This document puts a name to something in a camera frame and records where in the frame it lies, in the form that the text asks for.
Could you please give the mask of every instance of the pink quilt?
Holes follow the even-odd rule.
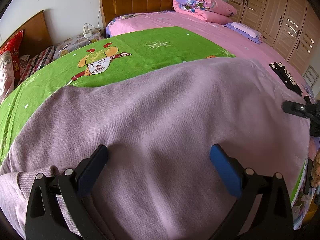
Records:
[[[270,75],[284,86],[280,78],[269,66],[273,62],[282,62],[300,86],[303,92],[302,97],[307,95],[313,98],[302,76],[272,47],[265,43],[256,44],[239,33],[219,24],[201,21],[195,17],[177,12],[165,11],[141,14],[135,17],[119,17],[108,25],[107,33],[110,33],[111,36],[116,36],[129,32],[170,26],[179,26],[199,34],[237,57],[257,59],[268,70]]]
[[[237,14],[236,8],[222,0],[173,0],[172,5],[178,13],[222,25],[232,22],[227,16]]]

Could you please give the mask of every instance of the pink pillow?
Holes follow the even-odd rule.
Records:
[[[0,104],[14,89],[14,73],[10,51],[0,55]]]

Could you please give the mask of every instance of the red pillow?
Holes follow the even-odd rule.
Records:
[[[23,37],[23,31],[19,31],[11,40],[0,50],[0,55],[5,51],[10,51],[12,57],[14,83],[17,85],[20,80],[19,70],[19,46]]]

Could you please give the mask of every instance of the white cable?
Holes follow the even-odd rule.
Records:
[[[90,23],[85,23],[85,24],[83,25],[83,27],[84,27],[86,24],[91,25]],[[91,25],[91,26],[92,26],[93,28],[97,29],[97,28],[94,27],[93,25]]]
[[[98,13],[98,28],[99,28],[99,33],[101,34],[100,25],[99,25],[100,12],[101,12],[101,6],[99,7],[99,13]]]
[[[83,33],[83,35],[85,36],[85,38],[89,41],[89,43],[91,44],[91,41],[88,39],[87,34]]]

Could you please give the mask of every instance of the cartoon character print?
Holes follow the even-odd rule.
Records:
[[[105,44],[103,47],[106,49],[99,50],[97,52],[94,52],[95,49],[87,50],[89,54],[82,58],[78,63],[78,67],[86,66],[86,69],[77,75],[74,75],[68,85],[79,77],[91,76],[104,72],[115,58],[131,56],[128,52],[121,52],[117,54],[119,49],[113,46],[109,47],[111,44],[112,42]]]

